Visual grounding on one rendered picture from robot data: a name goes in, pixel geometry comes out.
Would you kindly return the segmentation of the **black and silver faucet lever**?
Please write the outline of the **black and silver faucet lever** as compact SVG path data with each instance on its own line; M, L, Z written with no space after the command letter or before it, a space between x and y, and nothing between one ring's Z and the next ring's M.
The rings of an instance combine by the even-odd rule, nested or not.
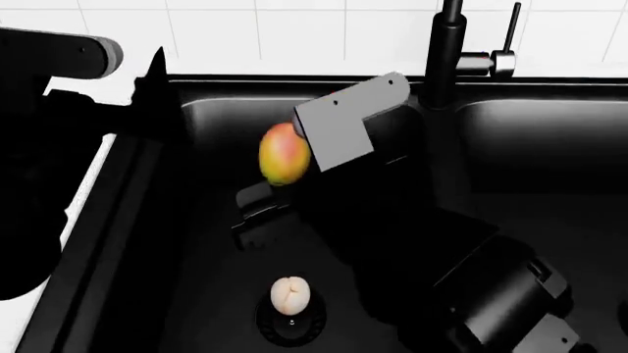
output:
M492 78L510 78L514 74L516 54L511 50L511 44L514 38L520 11L521 3L515 2L512 8L503 47L501 50L495 50L491 54L493 65L490 68L490 76Z

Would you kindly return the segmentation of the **white peeled round fruit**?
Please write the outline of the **white peeled round fruit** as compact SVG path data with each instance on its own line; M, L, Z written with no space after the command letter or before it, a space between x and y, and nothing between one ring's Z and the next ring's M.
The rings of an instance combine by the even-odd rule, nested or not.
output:
M276 311L288 317L300 314L307 308L311 298L308 282L301 277L277 279L271 287L270 299Z

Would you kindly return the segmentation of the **black sink drain strainer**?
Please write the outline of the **black sink drain strainer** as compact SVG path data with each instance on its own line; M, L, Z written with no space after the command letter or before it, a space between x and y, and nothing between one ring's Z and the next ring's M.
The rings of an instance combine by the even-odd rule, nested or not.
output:
M270 292L267 292L256 305L254 322L262 336L277 346L304 346L315 340L325 328L325 301L317 290L311 290L306 308L295 316L286 316L273 307Z

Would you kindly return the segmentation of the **black sink faucet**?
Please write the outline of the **black sink faucet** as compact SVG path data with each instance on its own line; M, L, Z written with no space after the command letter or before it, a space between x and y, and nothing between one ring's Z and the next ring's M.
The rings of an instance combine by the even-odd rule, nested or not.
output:
M462 52L467 20L461 14L463 0L444 0L433 17L428 51L423 105L442 110L454 97L458 76L485 76L494 62L486 52Z

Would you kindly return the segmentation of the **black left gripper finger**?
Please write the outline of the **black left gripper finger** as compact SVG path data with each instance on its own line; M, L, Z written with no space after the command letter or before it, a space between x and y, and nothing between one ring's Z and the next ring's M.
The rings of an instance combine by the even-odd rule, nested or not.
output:
M157 49L145 76L134 80L131 104L135 108L165 108L169 103L164 48Z

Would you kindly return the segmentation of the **black double kitchen sink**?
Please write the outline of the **black double kitchen sink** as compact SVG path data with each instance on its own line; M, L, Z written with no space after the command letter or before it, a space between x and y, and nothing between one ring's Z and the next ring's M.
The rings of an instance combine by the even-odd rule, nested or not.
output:
M267 129L357 82L172 76L191 141L115 141L16 353L412 353L299 220L263 249L232 237ZM438 111L419 78L410 87L444 205L531 246L569 284L565 321L581 340L628 353L628 81L466 79ZM304 346L277 346L254 322L283 277L325 301L325 328Z

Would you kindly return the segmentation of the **yellow red mango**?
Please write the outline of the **yellow red mango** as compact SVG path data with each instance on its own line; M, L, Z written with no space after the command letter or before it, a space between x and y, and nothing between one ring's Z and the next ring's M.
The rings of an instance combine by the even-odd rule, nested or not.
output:
M292 123L269 128L259 145L259 168L270 184L293 184L302 178L310 164L311 152Z

